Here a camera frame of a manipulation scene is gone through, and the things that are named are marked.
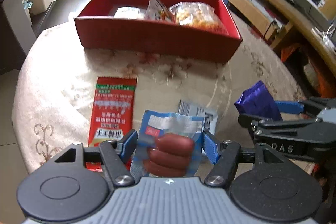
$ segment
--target metal bolt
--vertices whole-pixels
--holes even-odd
[[[167,184],[173,184],[175,181],[174,180],[172,180],[172,179],[167,179],[166,181],[165,181],[165,183],[167,183]]]
[[[207,182],[213,185],[221,184],[224,181],[222,176],[209,176]]]
[[[115,182],[120,185],[129,184],[132,181],[132,178],[129,175],[121,175],[115,178]]]

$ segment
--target round table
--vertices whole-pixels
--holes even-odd
[[[183,99],[217,110],[219,140],[251,147],[234,107],[241,93],[258,80],[275,100],[295,101],[303,93],[265,42],[232,16],[243,42],[224,65],[138,52],[87,50],[80,44],[73,21],[45,30],[22,66],[12,112],[28,172],[73,141],[87,145],[98,76],[138,78],[133,114],[136,130],[145,109],[177,112]]]

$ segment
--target floor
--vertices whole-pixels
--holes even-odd
[[[46,28],[73,19],[89,0],[58,0]],[[18,70],[0,75],[0,222],[19,224],[24,216],[16,202],[16,189],[27,176],[11,123]]]

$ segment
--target red box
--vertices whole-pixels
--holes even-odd
[[[91,0],[75,18],[85,48],[107,48],[177,55],[226,63],[242,38],[222,0],[161,0],[167,7],[182,1],[207,3],[225,25],[229,35],[169,22],[120,19],[108,16],[118,7],[147,8],[149,0]]]

